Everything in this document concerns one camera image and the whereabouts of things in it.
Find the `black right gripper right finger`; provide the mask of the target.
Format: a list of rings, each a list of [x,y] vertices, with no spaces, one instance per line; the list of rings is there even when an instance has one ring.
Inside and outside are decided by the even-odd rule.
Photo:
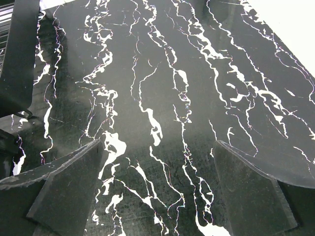
[[[268,176],[221,140],[214,160],[234,236],[315,234],[314,187]]]

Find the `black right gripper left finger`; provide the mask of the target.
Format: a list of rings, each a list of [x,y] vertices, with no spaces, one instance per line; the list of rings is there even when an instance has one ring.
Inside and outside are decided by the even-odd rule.
[[[82,236],[102,163],[94,140],[74,152],[0,181],[2,236]]]

